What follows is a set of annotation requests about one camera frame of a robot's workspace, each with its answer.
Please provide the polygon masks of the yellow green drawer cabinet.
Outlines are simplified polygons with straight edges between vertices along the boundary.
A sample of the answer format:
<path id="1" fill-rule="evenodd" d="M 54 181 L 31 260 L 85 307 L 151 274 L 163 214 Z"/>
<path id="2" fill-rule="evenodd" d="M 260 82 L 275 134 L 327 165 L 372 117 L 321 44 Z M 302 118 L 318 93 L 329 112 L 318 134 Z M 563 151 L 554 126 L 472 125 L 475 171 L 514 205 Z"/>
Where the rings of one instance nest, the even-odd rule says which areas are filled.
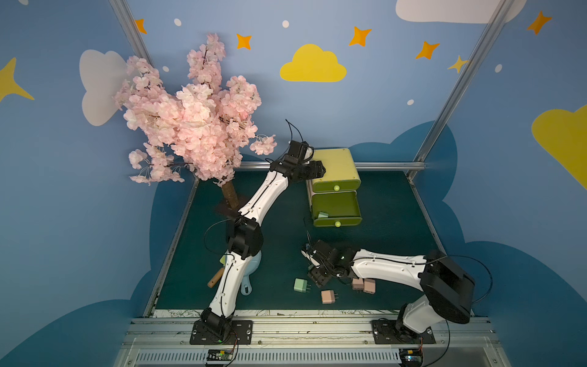
<path id="1" fill-rule="evenodd" d="M 362 222 L 357 190 L 361 179 L 348 148 L 317 150 L 314 161 L 321 161 L 324 177 L 309 180 L 307 193 L 313 225 L 318 228 L 357 226 Z M 329 218 L 318 219 L 318 212 Z"/>

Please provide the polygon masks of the pink plug bottom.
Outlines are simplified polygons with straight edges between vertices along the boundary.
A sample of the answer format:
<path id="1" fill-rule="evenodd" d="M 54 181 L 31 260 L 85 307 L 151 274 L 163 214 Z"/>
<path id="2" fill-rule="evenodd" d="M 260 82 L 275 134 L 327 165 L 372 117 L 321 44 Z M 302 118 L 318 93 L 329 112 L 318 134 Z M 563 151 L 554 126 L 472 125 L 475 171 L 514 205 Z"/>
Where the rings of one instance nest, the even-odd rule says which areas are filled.
<path id="1" fill-rule="evenodd" d="M 337 294 L 334 290 L 324 290 L 320 292 L 322 304 L 334 304 L 337 300 Z"/>

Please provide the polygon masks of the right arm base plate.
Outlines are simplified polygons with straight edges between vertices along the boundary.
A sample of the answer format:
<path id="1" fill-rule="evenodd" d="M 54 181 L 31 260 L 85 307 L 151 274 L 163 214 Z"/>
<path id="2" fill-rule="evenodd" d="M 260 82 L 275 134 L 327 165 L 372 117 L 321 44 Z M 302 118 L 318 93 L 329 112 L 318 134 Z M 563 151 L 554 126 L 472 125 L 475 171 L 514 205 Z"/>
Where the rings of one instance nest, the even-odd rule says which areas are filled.
<path id="1" fill-rule="evenodd" d="M 379 318 L 371 321 L 371 333 L 376 344 L 435 344 L 431 328 L 416 333 L 397 320 Z"/>

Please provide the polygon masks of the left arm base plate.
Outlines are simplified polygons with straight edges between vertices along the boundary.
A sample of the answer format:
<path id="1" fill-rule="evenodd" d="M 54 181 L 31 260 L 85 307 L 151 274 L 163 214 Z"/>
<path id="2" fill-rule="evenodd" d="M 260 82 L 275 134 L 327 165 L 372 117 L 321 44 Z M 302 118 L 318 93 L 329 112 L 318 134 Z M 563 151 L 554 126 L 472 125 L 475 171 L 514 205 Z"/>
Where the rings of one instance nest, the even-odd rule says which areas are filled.
<path id="1" fill-rule="evenodd" d="M 253 321 L 233 320 L 229 326 L 216 333 L 203 321 L 196 321 L 193 325 L 190 345 L 250 345 L 252 342 Z"/>

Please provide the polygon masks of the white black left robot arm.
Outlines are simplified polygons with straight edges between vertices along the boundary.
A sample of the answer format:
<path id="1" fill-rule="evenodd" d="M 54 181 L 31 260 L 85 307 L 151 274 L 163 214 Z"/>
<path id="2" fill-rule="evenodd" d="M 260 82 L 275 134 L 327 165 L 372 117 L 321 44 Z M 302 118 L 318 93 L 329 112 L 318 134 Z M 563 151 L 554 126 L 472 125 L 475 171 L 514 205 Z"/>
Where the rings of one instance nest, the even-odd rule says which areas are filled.
<path id="1" fill-rule="evenodd" d="M 264 243 L 263 219 L 278 197 L 292 182 L 321 178 L 327 172 L 321 161 L 286 156 L 270 164 L 270 170 L 255 195 L 229 220 L 225 267 L 214 298 L 201 313 L 203 326 L 218 339 L 231 333 L 232 315 L 245 272 Z"/>

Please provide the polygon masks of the pink plug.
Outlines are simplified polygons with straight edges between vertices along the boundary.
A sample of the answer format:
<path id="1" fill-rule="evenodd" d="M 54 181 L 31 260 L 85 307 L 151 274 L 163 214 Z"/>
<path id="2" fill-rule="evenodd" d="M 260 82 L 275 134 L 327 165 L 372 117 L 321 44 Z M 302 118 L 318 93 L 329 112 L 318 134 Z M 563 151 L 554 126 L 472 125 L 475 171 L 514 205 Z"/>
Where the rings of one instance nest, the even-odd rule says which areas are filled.
<path id="1" fill-rule="evenodd" d="M 353 278 L 351 286 L 354 291 L 363 291 L 365 289 L 364 280 L 361 278 Z"/>
<path id="2" fill-rule="evenodd" d="M 337 300 L 337 294 L 334 290 L 324 290 L 320 292 L 322 304 L 334 304 Z"/>
<path id="3" fill-rule="evenodd" d="M 363 291 L 367 294 L 373 295 L 376 292 L 376 281 L 374 279 L 364 279 Z"/>

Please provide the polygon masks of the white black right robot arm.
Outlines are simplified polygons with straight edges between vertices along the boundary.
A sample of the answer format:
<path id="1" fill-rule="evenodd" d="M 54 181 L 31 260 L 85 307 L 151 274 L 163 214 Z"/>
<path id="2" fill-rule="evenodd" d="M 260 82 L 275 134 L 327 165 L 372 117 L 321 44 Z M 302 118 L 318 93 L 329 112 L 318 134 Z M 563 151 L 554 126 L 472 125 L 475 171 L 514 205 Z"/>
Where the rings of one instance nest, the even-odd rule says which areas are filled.
<path id="1" fill-rule="evenodd" d="M 440 250 L 399 256 L 367 249 L 336 249 L 317 241 L 306 244 L 301 253 L 313 265 L 308 275 L 318 287 L 338 278 L 362 281 L 366 291 L 369 281 L 382 280 L 423 292 L 423 296 L 400 309 L 393 326 L 398 339 L 414 339 L 443 321 L 470 321 L 475 280 Z"/>

